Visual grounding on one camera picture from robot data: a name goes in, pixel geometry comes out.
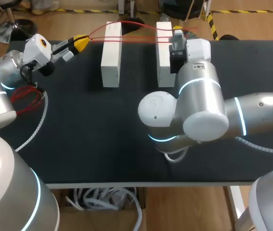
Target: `white cable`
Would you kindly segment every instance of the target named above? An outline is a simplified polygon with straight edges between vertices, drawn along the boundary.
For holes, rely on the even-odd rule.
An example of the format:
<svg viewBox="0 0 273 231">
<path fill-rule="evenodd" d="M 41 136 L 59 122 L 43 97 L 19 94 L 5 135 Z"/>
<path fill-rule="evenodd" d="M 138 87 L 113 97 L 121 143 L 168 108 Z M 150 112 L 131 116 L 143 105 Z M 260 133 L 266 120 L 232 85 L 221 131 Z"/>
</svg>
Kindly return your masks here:
<svg viewBox="0 0 273 231">
<path fill-rule="evenodd" d="M 137 199 L 137 197 L 135 196 L 135 194 L 133 194 L 131 191 L 127 190 L 126 188 L 118 188 L 120 191 L 128 194 L 130 197 L 132 197 L 132 199 L 135 201 L 135 205 L 136 205 L 136 209 L 137 209 L 137 213 L 138 213 L 138 218 L 136 221 L 136 224 L 134 226 L 133 231 L 137 231 L 141 225 L 142 222 L 142 209 L 141 209 L 141 205 Z"/>
<path fill-rule="evenodd" d="M 24 148 L 26 145 L 29 144 L 29 142 L 31 142 L 31 140 L 36 136 L 37 132 L 40 130 L 42 124 L 43 124 L 43 121 L 45 119 L 45 116 L 46 116 L 46 112 L 48 110 L 48 104 L 49 104 L 49 98 L 48 98 L 48 94 L 47 92 L 45 91 L 43 93 L 43 97 L 45 98 L 45 103 L 44 103 L 44 110 L 43 110 L 43 113 L 42 113 L 42 118 L 36 128 L 36 130 L 34 131 L 34 133 L 29 137 L 29 139 L 27 141 L 25 141 L 25 143 L 23 143 L 20 147 L 18 147 L 15 151 L 18 152 L 20 151 L 22 148 Z"/>
<path fill-rule="evenodd" d="M 185 148 L 185 149 L 182 151 L 181 155 L 180 155 L 177 159 L 171 159 L 171 158 L 169 157 L 169 155 L 167 155 L 166 153 L 163 153 L 163 154 L 164 154 L 165 158 L 167 159 L 167 161 L 169 161 L 170 163 L 176 164 L 176 163 L 182 161 L 182 159 L 183 159 L 183 158 L 185 157 L 185 155 L 187 154 L 188 149 L 189 149 L 189 147 Z"/>
<path fill-rule="evenodd" d="M 271 148 L 261 147 L 259 145 L 253 144 L 253 143 L 251 143 L 251 142 L 249 142 L 249 141 L 247 141 L 247 140 L 245 140 L 245 139 L 243 139 L 241 137 L 238 137 L 238 136 L 235 139 L 242 142 L 243 144 L 251 147 L 251 148 L 254 148 L 254 149 L 257 149 L 257 150 L 260 150 L 260 151 L 263 151 L 263 152 L 267 152 L 267 153 L 273 153 L 273 149 L 271 149 Z"/>
<path fill-rule="evenodd" d="M 84 193 L 83 197 L 81 196 L 83 189 L 74 189 L 73 191 L 73 198 L 72 201 L 69 197 L 65 197 L 66 200 L 76 209 L 83 211 L 83 210 L 101 210 L 101 209 L 112 209 L 112 210 L 119 210 L 124 205 L 128 195 L 132 197 L 132 201 L 135 202 L 138 218 L 136 224 L 134 226 L 133 231 L 137 231 L 142 222 L 142 209 L 141 205 L 136 197 L 136 188 L 134 187 L 134 193 L 127 190 L 126 188 L 90 188 Z M 115 203 L 111 204 L 110 199 L 115 193 L 121 193 L 121 199 Z M 80 206 L 79 201 L 82 199 L 82 202 L 86 206 L 83 208 Z"/>
</svg>

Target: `white block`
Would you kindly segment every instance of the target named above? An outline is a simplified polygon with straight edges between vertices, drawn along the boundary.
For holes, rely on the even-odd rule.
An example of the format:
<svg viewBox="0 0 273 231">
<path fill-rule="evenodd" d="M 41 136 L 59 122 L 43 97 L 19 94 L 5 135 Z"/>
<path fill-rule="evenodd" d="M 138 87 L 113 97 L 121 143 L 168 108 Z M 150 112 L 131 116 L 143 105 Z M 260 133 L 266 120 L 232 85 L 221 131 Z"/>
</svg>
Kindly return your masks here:
<svg viewBox="0 0 273 231">
<path fill-rule="evenodd" d="M 105 36 L 121 36 L 121 23 L 107 25 Z M 104 40 L 121 41 L 122 38 L 105 38 Z M 103 45 L 101 73 L 105 88 L 119 87 L 121 46 L 122 42 L 105 42 Z"/>
<path fill-rule="evenodd" d="M 157 22 L 160 29 L 172 29 L 171 22 Z M 172 31 L 156 30 L 157 37 L 171 37 Z M 169 38 L 156 38 L 156 41 L 168 42 Z M 159 87 L 174 87 L 176 74 L 170 73 L 169 45 L 171 43 L 156 43 L 156 74 Z"/>
</svg>

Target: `wooden floor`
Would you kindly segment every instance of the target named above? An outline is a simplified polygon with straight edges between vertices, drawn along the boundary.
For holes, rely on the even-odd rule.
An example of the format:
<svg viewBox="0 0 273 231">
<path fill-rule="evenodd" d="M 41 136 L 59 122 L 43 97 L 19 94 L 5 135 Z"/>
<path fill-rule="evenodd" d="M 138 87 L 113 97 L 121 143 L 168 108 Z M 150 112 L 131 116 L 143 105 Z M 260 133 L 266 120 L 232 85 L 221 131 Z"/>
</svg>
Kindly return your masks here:
<svg viewBox="0 0 273 231">
<path fill-rule="evenodd" d="M 139 0 L 142 7 L 146 1 Z M 273 10 L 273 0 L 212 0 L 212 10 Z M 72 14 L 47 13 L 42 16 L 31 16 L 26 13 L 15 13 L 16 18 L 29 18 L 39 27 L 39 33 L 46 39 L 63 40 L 77 34 L 88 34 L 106 21 L 117 19 L 116 14 Z M 155 25 L 159 20 L 156 15 L 140 15 L 146 24 Z M 250 14 L 218 14 L 213 15 L 219 36 L 232 34 L 239 39 L 273 40 L 273 13 Z M 196 26 L 195 33 L 204 39 L 212 39 L 208 22 L 193 19 L 185 26 Z M 102 36 L 104 31 L 97 32 Z M 140 29 L 134 34 L 153 35 L 152 31 Z M 7 45 L 0 44 L 0 57 L 5 53 Z M 245 204 L 247 205 L 248 188 L 244 187 Z M 125 215 L 114 218 L 114 223 L 129 220 Z M 130 222 L 136 221 L 136 214 Z M 232 228 L 230 215 L 222 187 L 187 187 L 187 188 L 148 188 L 147 208 L 144 212 L 146 224 L 142 230 L 148 231 L 229 231 Z M 67 230 L 106 230 L 107 225 L 88 225 L 79 215 L 68 214 L 61 221 L 60 231 Z"/>
</svg>

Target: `red cable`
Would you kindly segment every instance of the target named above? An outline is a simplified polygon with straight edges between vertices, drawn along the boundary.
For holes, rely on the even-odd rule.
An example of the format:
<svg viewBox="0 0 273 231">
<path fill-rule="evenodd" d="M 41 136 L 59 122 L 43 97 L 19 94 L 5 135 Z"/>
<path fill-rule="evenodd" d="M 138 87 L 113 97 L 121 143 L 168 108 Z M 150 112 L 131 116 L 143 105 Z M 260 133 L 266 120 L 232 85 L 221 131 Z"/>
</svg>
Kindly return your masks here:
<svg viewBox="0 0 273 231">
<path fill-rule="evenodd" d="M 119 41 L 119 40 L 92 40 L 92 42 L 126 42 L 126 43 L 169 43 L 171 42 L 160 42 L 160 41 L 152 41 L 152 40 L 140 40 L 140 41 Z"/>
<path fill-rule="evenodd" d="M 103 27 L 106 27 L 107 25 L 110 25 L 110 24 L 113 24 L 113 23 L 129 23 L 129 24 L 136 24 L 136 25 L 139 25 L 139 26 L 143 26 L 143 27 L 146 27 L 146 28 L 150 28 L 150 29 L 153 29 L 153 30 L 163 30 L 163 31 L 172 31 L 172 29 L 161 29 L 161 28 L 156 28 L 154 26 L 149 26 L 149 25 L 146 25 L 146 24 L 142 24 L 142 23 L 137 23 L 137 22 L 132 22 L 132 21 L 114 21 L 114 22 L 110 22 L 110 23 L 106 23 L 100 27 L 98 27 L 97 29 L 93 30 L 89 35 L 88 37 L 90 38 L 90 36 L 95 33 L 96 31 L 100 30 L 101 28 Z M 190 29 L 197 29 L 197 27 L 188 27 L 188 28 L 182 28 L 182 30 L 190 30 Z"/>
<path fill-rule="evenodd" d="M 33 86 L 24 86 L 24 87 L 18 88 L 12 94 L 10 100 L 11 100 L 12 103 L 14 103 L 15 101 L 27 96 L 30 93 L 36 93 L 35 99 L 26 108 L 24 108 L 24 109 L 22 109 L 20 111 L 17 111 L 16 112 L 17 115 L 20 115 L 20 114 L 25 113 L 25 112 L 32 111 L 32 110 L 36 109 L 41 104 L 41 102 L 42 102 L 42 93 Z"/>
<path fill-rule="evenodd" d="M 161 39 L 161 38 L 171 38 L 172 36 L 160 36 L 160 37 L 146 37 L 146 36 L 101 36 L 93 37 L 91 39 L 103 39 L 103 38 L 127 38 L 127 39 Z"/>
</svg>

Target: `black table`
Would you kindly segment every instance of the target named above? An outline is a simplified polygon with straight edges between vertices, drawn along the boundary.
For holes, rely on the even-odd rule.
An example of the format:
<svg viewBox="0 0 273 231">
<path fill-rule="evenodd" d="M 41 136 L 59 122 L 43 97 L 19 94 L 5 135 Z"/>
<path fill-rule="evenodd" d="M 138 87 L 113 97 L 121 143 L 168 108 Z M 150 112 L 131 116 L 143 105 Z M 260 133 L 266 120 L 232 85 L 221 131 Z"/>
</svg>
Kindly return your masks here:
<svg viewBox="0 0 273 231">
<path fill-rule="evenodd" d="M 22 51 L 24 42 L 10 50 Z M 89 44 L 55 72 L 35 78 L 49 96 L 45 121 L 19 154 L 52 188 L 245 184 L 273 170 L 273 154 L 235 139 L 193 146 L 177 164 L 170 164 L 147 136 L 137 114 L 140 100 L 159 89 L 154 44 L 123 44 L 120 85 L 105 89 L 101 78 L 102 44 Z M 273 92 L 272 41 L 213 41 L 215 65 L 225 99 L 255 92 Z M 43 106 L 19 116 L 0 130 L 13 148 L 36 129 Z M 273 148 L 273 132 L 245 137 Z"/>
</svg>

